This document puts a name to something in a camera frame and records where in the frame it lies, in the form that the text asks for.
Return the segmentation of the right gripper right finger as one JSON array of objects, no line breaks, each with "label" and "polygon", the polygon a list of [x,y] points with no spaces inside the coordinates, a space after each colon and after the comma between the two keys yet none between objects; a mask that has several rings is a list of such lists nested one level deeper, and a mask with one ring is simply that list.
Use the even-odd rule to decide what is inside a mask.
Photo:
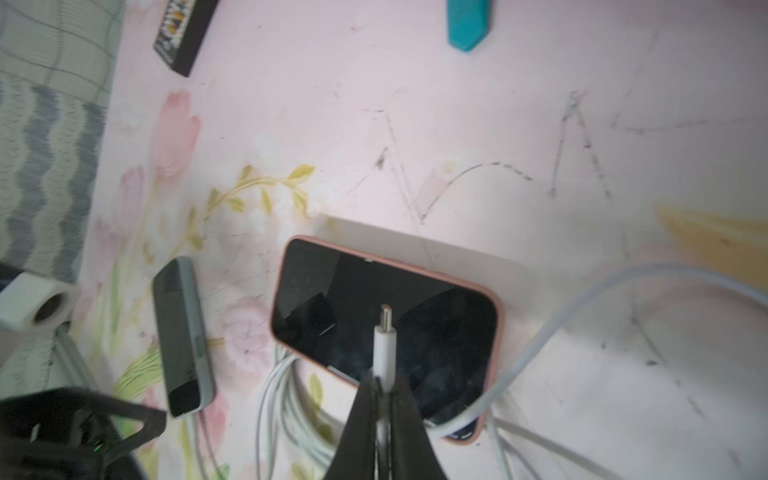
[{"label": "right gripper right finger", "polygon": [[390,393],[390,478],[446,480],[432,448],[408,380],[395,376]]}]

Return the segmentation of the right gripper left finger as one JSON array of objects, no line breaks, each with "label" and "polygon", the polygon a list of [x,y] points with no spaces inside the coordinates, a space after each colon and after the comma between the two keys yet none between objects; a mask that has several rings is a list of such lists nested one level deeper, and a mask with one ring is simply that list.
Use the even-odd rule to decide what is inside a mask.
[{"label": "right gripper left finger", "polygon": [[378,393],[369,372],[361,381],[325,480],[376,479]]}]

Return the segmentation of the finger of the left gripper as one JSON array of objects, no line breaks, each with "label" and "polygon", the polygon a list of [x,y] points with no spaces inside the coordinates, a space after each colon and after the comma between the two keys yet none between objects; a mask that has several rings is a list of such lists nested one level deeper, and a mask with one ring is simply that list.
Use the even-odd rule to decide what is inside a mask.
[{"label": "finger of the left gripper", "polygon": [[133,452],[167,413],[79,387],[1,401],[3,479],[144,479]]}]

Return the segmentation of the phone with green case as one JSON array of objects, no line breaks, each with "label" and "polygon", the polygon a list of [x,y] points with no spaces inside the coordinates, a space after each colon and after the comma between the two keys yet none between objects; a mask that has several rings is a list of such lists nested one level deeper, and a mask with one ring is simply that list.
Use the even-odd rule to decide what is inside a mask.
[{"label": "phone with green case", "polygon": [[194,264],[187,256],[153,278],[152,296],[169,413],[199,412],[215,397],[215,381]]}]

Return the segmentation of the phone with pink case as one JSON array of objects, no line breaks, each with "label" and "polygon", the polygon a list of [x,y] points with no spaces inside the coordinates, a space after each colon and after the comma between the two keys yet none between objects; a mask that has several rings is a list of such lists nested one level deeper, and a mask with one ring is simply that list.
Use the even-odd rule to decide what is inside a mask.
[{"label": "phone with pink case", "polygon": [[424,422],[439,426],[488,389],[502,314],[480,285],[296,236],[283,254],[271,331],[353,384],[373,367],[375,333],[393,333],[396,370]]}]

